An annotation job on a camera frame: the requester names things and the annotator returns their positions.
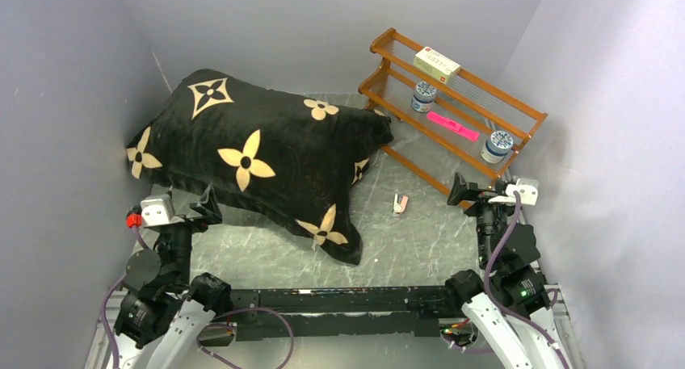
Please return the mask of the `black pillowcase with beige flowers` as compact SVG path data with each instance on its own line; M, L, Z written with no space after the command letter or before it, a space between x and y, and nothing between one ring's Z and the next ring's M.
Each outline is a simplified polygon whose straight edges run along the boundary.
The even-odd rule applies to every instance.
M214 69L186 76L126 145L137 179L257 212L358 265L351 188L393 140L382 112L266 89Z

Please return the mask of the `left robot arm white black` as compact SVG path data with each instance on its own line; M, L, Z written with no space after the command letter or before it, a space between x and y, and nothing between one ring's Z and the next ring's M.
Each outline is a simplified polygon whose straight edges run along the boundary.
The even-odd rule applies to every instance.
M158 238L129 258L115 283L125 294L114 322L101 312L109 368L173 368L201 330L233 308L228 283L209 273L190 276L193 235L223 220L213 186L191 203L192 217L177 214L171 196L151 195L126 214L135 235L145 228Z

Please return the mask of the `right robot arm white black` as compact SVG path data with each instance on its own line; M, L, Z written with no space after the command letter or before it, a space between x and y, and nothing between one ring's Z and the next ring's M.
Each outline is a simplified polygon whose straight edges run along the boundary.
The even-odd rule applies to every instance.
M484 351L505 368L572 366L553 315L556 290L533 266L541 257L534 228L520 221L523 207L536 205L538 198L534 179L481 188L455 174L447 203L469 204L464 213L476 220L481 271L463 270L445 283L445 308L464 316L440 332L450 348L477 353L475 341L484 338Z

